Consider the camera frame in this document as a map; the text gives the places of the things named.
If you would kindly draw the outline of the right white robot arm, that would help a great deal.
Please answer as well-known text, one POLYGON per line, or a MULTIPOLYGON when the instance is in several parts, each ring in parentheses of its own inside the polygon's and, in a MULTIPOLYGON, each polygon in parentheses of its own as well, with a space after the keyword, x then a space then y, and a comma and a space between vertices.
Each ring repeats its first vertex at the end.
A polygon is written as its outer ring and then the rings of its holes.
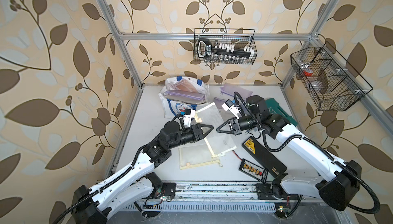
POLYGON ((234 92, 222 109, 234 117, 220 125, 216 131, 229 135, 240 135, 254 128, 261 133, 263 143, 254 140, 252 153, 262 152, 272 157, 286 147, 301 156, 318 173, 316 178, 294 177, 271 164, 262 165, 275 177, 267 194, 283 198, 285 194, 297 194, 322 199, 335 210, 351 208, 365 214, 376 214, 381 209, 380 201, 372 188, 361 179, 361 166, 355 161, 346 162, 323 149, 305 136, 286 117, 270 113, 264 98, 254 95, 243 99, 234 92))

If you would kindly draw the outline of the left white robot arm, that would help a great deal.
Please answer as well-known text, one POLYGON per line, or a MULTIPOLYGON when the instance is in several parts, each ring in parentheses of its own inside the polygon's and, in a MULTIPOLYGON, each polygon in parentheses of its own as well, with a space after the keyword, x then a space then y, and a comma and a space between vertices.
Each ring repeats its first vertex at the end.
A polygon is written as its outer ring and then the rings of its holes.
POLYGON ((162 181, 154 170, 172 155, 172 149, 204 139, 213 131, 212 125, 193 124, 181 129, 170 121, 152 141, 141 146, 133 161, 102 182, 74 192, 73 203, 55 220, 54 224, 71 214, 77 224, 105 224, 127 205, 143 198, 154 197, 162 181))

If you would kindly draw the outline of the pink mesh pouch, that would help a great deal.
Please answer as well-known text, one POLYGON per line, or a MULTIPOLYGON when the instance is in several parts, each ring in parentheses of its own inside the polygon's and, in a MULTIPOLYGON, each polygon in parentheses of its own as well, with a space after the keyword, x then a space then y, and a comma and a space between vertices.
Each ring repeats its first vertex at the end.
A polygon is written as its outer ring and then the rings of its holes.
POLYGON ((191 92, 191 93, 198 93, 198 88, 193 85, 193 82, 190 82, 187 79, 182 79, 177 81, 173 85, 173 89, 177 91, 184 91, 184 92, 191 92))

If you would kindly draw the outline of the purple mesh pouch pile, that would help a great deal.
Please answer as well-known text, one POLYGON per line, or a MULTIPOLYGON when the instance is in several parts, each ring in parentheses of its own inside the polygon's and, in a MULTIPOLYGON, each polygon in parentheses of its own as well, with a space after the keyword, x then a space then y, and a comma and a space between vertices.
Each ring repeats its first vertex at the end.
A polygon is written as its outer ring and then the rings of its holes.
POLYGON ((164 92, 164 96, 171 100, 178 100, 184 103, 199 104, 205 101, 205 94, 191 93, 177 90, 169 90, 164 92))

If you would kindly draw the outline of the yellow mesh pouch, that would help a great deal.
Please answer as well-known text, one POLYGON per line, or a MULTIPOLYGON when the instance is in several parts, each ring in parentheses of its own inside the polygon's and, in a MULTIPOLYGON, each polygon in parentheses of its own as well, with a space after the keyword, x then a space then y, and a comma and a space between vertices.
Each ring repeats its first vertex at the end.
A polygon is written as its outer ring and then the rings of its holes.
POLYGON ((220 159, 211 153, 207 145, 196 145, 179 148, 180 169, 191 169, 220 164, 220 159))
POLYGON ((213 130, 204 138, 213 157, 221 157, 236 149, 236 145, 229 134, 218 133, 217 128, 224 120, 215 103, 198 105, 195 112, 197 123, 213 126, 213 130))

